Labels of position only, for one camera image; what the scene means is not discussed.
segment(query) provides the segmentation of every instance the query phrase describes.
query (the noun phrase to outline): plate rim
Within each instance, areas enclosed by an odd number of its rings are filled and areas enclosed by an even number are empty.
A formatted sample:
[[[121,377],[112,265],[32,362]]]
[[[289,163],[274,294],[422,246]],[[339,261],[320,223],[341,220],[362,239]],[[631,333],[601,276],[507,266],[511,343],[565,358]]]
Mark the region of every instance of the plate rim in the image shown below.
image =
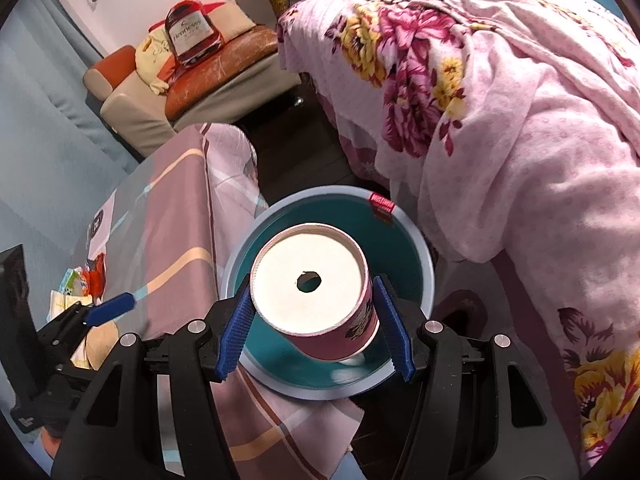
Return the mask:
[[[327,195],[347,195],[351,197],[362,198],[368,201],[372,193],[372,191],[369,191],[367,189],[354,186],[320,186],[304,189],[302,191],[289,195],[282,200],[279,200],[274,205],[268,207],[251,222],[251,224],[245,231],[241,242],[236,244],[234,250],[229,255],[220,287],[220,299],[223,300],[229,298],[235,293],[235,291],[232,290],[231,287],[231,274],[238,266],[238,255],[246,251],[247,243],[251,234],[257,231],[258,228],[260,228],[263,224],[265,224],[266,219],[273,217],[280,210],[287,208],[293,203],[305,198],[319,198],[321,196]],[[396,204],[393,211],[391,212],[391,215],[393,218],[398,219],[398,221],[402,225],[402,228],[406,230],[407,234],[409,234],[411,238],[418,238],[419,240],[422,240],[422,244],[416,245],[415,249],[418,253],[418,256],[420,256],[421,259],[427,261],[428,263],[428,272],[424,272],[422,276],[422,290],[423,299],[424,291],[428,290],[427,299],[429,301],[427,303],[422,301],[420,309],[427,317],[427,319],[429,319],[431,312],[433,311],[435,276],[433,271],[433,262],[431,261],[431,254],[429,253],[426,240],[422,236],[420,229],[418,229],[415,223],[409,218],[409,216],[402,210],[400,206]],[[425,309],[423,308],[425,304],[428,306],[428,312],[425,312]],[[395,371],[393,363],[391,362],[391,359],[389,359],[373,373],[359,380],[356,380],[353,383],[338,384],[330,388],[308,388],[296,384],[291,384],[281,378],[277,378],[276,376],[262,368],[262,366],[257,363],[255,358],[247,350],[247,348],[244,348],[242,350],[242,354],[240,355],[240,364],[256,380],[258,380],[268,388],[271,388],[272,390],[286,396],[295,397],[301,400],[336,400],[343,399],[345,397],[351,397],[378,386],[380,383],[391,377],[391,375],[393,375]]]

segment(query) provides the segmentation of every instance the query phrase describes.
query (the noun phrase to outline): pink blanket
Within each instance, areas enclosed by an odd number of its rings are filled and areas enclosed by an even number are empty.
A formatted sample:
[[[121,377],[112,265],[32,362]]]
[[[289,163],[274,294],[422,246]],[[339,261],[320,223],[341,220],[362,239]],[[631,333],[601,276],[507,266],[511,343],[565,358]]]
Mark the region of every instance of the pink blanket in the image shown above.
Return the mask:
[[[354,172],[449,260],[505,250],[559,349],[586,464],[640,395],[640,46],[591,0],[303,0],[280,19]]]

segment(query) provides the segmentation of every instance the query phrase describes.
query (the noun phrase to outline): orange cushion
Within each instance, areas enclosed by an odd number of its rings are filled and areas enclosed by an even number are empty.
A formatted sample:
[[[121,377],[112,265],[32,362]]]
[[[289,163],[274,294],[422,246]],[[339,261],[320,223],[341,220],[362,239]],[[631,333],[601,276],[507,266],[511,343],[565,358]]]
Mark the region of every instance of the orange cushion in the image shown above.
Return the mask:
[[[123,46],[113,54],[98,61],[92,68],[100,72],[115,89],[136,69],[136,49],[131,45]]]
[[[229,41],[169,88],[164,105],[167,119],[175,121],[198,101],[277,50],[276,33],[261,25]]]

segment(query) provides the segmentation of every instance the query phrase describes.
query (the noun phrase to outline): hole in cup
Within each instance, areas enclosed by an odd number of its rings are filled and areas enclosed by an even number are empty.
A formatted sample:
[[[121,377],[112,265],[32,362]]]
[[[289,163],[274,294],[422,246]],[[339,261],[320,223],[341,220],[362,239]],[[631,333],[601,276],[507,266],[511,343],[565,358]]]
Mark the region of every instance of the hole in cup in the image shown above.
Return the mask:
[[[317,272],[303,272],[298,277],[296,283],[300,292],[313,292],[320,286],[320,283],[322,283],[322,278],[320,278]]]

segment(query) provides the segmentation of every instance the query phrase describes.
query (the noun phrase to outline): sofa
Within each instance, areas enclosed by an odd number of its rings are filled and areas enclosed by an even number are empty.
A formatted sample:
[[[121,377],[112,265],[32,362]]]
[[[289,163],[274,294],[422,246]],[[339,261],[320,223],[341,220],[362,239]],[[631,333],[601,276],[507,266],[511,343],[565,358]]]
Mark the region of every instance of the sofa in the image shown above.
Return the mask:
[[[84,86],[102,102],[103,120],[142,156],[198,123],[234,123],[300,84],[280,69],[276,33],[261,25],[156,95],[136,71],[136,49],[123,46],[86,71]]]

